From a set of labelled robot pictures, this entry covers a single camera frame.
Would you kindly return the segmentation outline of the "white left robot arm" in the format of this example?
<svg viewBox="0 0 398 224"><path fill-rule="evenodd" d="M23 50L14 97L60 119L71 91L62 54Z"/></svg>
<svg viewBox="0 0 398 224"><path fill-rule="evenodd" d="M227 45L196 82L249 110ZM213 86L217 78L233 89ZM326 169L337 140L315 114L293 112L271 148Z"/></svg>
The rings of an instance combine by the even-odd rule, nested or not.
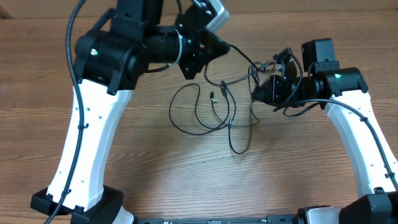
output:
<svg viewBox="0 0 398 224"><path fill-rule="evenodd" d="M70 215L72 223L135 223L120 190L104 184L105 167L119 120L138 78L178 65L187 80L229 51L217 36L229 12L221 1L193 1L171 26L160 24L162 1L119 0L76 44L65 38L73 82L73 108L60 163L50 185L30 206Z"/></svg>

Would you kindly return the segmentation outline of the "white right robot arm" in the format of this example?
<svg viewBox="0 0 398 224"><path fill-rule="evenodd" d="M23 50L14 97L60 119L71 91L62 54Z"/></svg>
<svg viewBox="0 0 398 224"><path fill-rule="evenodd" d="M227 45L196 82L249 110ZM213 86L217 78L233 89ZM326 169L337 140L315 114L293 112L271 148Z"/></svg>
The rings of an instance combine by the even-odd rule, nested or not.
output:
<svg viewBox="0 0 398 224"><path fill-rule="evenodd" d="M350 159L358 199L343 208L315 205L295 215L267 216L267 223L397 223L397 159L374 115L361 72L341 68L331 39L302 44L303 62L290 48L275 54L280 75L270 76L251 97L275 110L315 106L335 125Z"/></svg>

